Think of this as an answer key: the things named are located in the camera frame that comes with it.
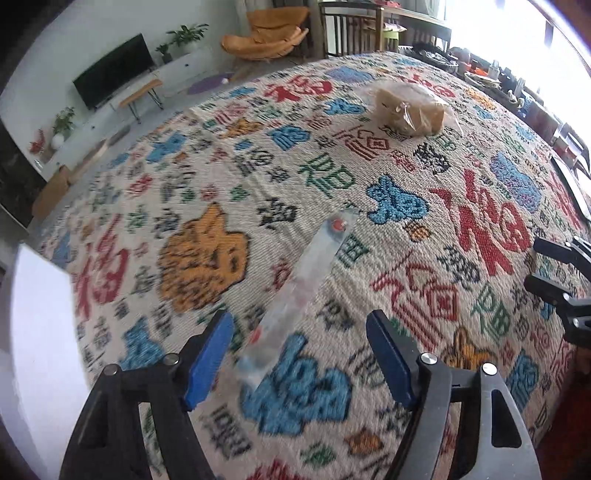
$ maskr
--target colorful rug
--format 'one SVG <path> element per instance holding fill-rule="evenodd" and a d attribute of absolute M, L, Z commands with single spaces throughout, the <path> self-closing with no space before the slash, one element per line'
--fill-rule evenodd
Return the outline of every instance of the colorful rug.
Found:
<path fill-rule="evenodd" d="M 463 136 L 446 128 L 408 138 L 374 120 L 356 92 L 375 79 L 436 92 Z M 409 419 L 365 337 L 366 315 L 382 309 L 449 365 L 495 363 L 540 438 L 573 347 L 553 308 L 522 283 L 537 271 L 582 294 L 572 268 L 531 247 L 536 236 L 589 237 L 550 147 L 459 79 L 390 53 L 297 66 L 194 111 L 113 159 L 46 232 L 40 251 L 72 274 L 90 382 L 108 363 L 136 368 L 178 351 L 226 308 L 236 332 L 191 413 L 213 471 L 228 480 L 381 479 Z M 344 205 L 362 213 L 331 275 L 265 388 L 241 387 L 233 366 L 249 333 Z M 164 476 L 147 406 L 141 416 L 153 474 Z"/>

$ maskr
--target blue gripper pad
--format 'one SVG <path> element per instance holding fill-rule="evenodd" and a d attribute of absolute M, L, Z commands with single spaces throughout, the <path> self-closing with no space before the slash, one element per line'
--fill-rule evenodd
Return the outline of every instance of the blue gripper pad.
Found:
<path fill-rule="evenodd" d="M 420 396 L 418 351 L 412 340 L 396 333 L 382 310 L 368 315 L 365 332 L 392 398 L 412 410 Z"/>
<path fill-rule="evenodd" d="M 189 380 L 184 401 L 189 410 L 207 398 L 209 390 L 234 335 L 232 315 L 226 312 L 205 339 L 201 351 L 189 368 Z"/>

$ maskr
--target green plant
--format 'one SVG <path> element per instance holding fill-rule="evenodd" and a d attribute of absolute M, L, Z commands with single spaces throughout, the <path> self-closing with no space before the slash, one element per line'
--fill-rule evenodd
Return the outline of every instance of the green plant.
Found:
<path fill-rule="evenodd" d="M 71 106 L 64 108 L 60 113 L 58 113 L 56 115 L 56 121 L 53 124 L 53 134 L 65 135 L 66 133 L 72 131 L 72 128 L 74 127 L 72 118 L 74 115 L 74 107 Z"/>
<path fill-rule="evenodd" d="M 156 48 L 156 51 L 159 51 L 162 55 L 166 55 L 168 53 L 169 46 L 170 46 L 170 44 L 163 43 L 162 45 L 158 45 L 158 48 Z"/>
<path fill-rule="evenodd" d="M 181 25 L 180 30 L 171 30 L 170 32 L 167 32 L 167 34 L 173 36 L 171 43 L 174 43 L 177 47 L 180 47 L 181 45 L 186 45 L 192 41 L 201 40 L 203 38 L 203 32 L 207 30 L 208 26 L 209 25 L 207 23 L 191 25 L 190 27 L 187 25 Z"/>

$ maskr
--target blue pattern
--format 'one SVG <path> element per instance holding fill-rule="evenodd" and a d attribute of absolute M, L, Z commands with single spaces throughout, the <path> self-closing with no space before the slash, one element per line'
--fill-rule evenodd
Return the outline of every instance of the blue pattern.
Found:
<path fill-rule="evenodd" d="M 390 175 L 382 175 L 366 192 L 378 202 L 377 210 L 368 212 L 368 218 L 377 225 L 383 225 L 388 220 L 419 220 L 429 211 L 429 205 L 423 198 L 397 186 Z"/>
<path fill-rule="evenodd" d="M 478 116 L 484 120 L 494 119 L 494 116 L 492 116 L 492 114 L 488 110 L 485 110 L 480 105 L 474 105 L 474 110 L 476 110 L 476 113 L 478 114 Z"/>
<path fill-rule="evenodd" d="M 65 270 L 72 258 L 70 254 L 70 231 L 68 230 L 58 241 L 57 246 L 53 251 L 51 261 Z"/>
<path fill-rule="evenodd" d="M 502 182 L 515 201 L 528 212 L 537 211 L 542 201 L 542 194 L 535 182 L 517 167 L 503 153 L 497 152 L 491 160 L 491 172 Z"/>
<path fill-rule="evenodd" d="M 541 317 L 546 321 L 550 320 L 550 316 L 554 313 L 554 308 L 554 305 L 544 302 L 540 310 Z"/>
<path fill-rule="evenodd" d="M 519 412 L 522 412 L 529 402 L 531 393 L 538 384 L 539 376 L 538 365 L 525 354 L 525 349 L 522 348 L 506 381 Z"/>
<path fill-rule="evenodd" d="M 349 103 L 344 98 L 336 98 L 326 104 L 326 115 L 340 115 L 343 113 L 364 113 L 365 107 L 356 103 Z"/>
<path fill-rule="evenodd" d="M 420 65 L 421 62 L 419 60 L 414 60 L 409 57 L 400 57 L 394 60 L 394 64 L 402 64 L 402 65 Z"/>
<path fill-rule="evenodd" d="M 122 338 L 127 348 L 127 356 L 119 360 L 119 366 L 123 370 L 148 367 L 164 356 L 162 347 L 150 339 L 145 316 L 140 317 Z"/>
<path fill-rule="evenodd" d="M 517 134 L 526 142 L 530 142 L 535 138 L 535 133 L 529 128 L 523 128 L 520 124 L 515 124 Z"/>
<path fill-rule="evenodd" d="M 230 92 L 229 96 L 230 96 L 230 98 L 241 98 L 246 95 L 250 95 L 255 90 L 256 90 L 256 88 L 254 88 L 254 87 L 238 87 L 238 88 L 232 90 Z"/>
<path fill-rule="evenodd" d="M 373 75 L 367 72 L 362 72 L 345 66 L 329 70 L 326 74 L 335 80 L 345 83 L 361 83 L 374 79 Z"/>
<path fill-rule="evenodd" d="M 128 159 L 128 157 L 129 157 L 128 153 L 122 153 L 121 155 L 118 155 L 117 158 L 114 158 L 113 160 L 111 160 L 111 162 L 109 163 L 109 166 L 107 168 L 111 169 L 111 168 L 118 167 L 119 165 L 124 163 L 125 160 Z"/>
<path fill-rule="evenodd" d="M 250 140 L 242 140 L 234 145 L 234 150 L 246 150 L 247 148 L 251 148 L 253 143 Z"/>
<path fill-rule="evenodd" d="M 186 139 L 187 137 L 182 133 L 173 133 L 166 142 L 153 144 L 154 149 L 146 157 L 146 161 L 149 163 L 157 163 L 162 160 L 165 155 L 178 152 Z"/>
<path fill-rule="evenodd" d="M 289 150 L 298 142 L 306 142 L 310 139 L 310 132 L 293 125 L 285 125 L 267 132 L 267 135 L 281 147 L 283 151 Z"/>
<path fill-rule="evenodd" d="M 300 435 L 311 421 L 344 421 L 351 400 L 351 381 L 338 368 L 318 377 L 318 362 L 300 352 L 307 339 L 290 335 L 275 368 L 253 391 L 243 386 L 240 407 L 245 418 L 270 435 Z"/>

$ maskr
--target television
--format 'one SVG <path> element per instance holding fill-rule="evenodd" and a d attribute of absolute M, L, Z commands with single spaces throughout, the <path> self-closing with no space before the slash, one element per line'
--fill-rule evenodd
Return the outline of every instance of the television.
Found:
<path fill-rule="evenodd" d="M 154 67 L 142 34 L 120 45 L 85 70 L 74 86 L 92 110 L 128 81 Z"/>

